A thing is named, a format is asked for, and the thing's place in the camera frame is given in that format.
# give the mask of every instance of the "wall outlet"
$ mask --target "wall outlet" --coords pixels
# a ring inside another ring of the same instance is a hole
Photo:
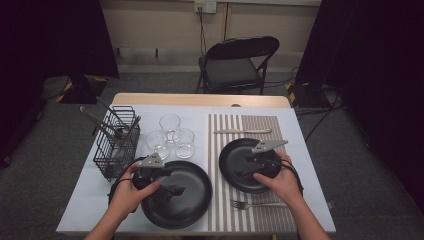
[[[200,12],[199,9],[201,9],[203,13],[206,13],[205,1],[194,1],[194,12]]]
[[[216,13],[216,2],[215,1],[194,1],[194,12],[202,13]]]
[[[206,2],[206,13],[216,13],[216,2]]]

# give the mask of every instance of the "black curtain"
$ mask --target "black curtain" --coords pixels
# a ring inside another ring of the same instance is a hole
[[[372,149],[422,212],[423,12],[419,0],[323,0],[298,72],[298,83],[342,88]]]
[[[47,78],[75,72],[119,78],[98,0],[6,1],[0,32],[1,158]]]

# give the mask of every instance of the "black plate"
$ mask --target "black plate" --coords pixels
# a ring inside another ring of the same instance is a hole
[[[228,143],[219,155],[219,170],[227,182],[234,188],[246,193],[263,193],[269,188],[253,178],[253,173],[261,173],[268,177],[275,177],[281,167],[260,168],[259,165],[248,159],[253,159],[252,149],[259,140],[240,138]],[[278,161],[274,151],[267,152],[267,158]]]
[[[169,201],[145,198],[141,204],[147,218],[159,227],[179,229],[188,227],[199,220],[209,207],[212,198],[212,184],[202,168],[188,161],[165,163],[172,169],[171,176],[157,180],[165,187],[185,187],[181,196]]]

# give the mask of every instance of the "chair backrest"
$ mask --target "chair backrest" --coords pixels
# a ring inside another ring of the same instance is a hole
[[[266,56],[266,60],[280,47],[278,39],[271,36],[233,38],[212,46],[206,60],[229,60]]]

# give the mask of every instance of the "placemat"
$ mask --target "placemat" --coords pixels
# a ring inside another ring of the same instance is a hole
[[[214,134],[220,129],[264,129],[271,128],[269,134]],[[208,230],[217,232],[278,233],[296,232],[294,219],[288,208],[253,207],[238,210],[230,205],[230,200],[248,203],[281,202],[272,192],[248,194],[231,187],[219,170],[219,154],[231,141],[239,138],[258,140],[282,140],[280,125],[276,116],[208,115],[208,174],[211,177],[213,198],[208,210]],[[284,146],[276,150],[285,152]]]

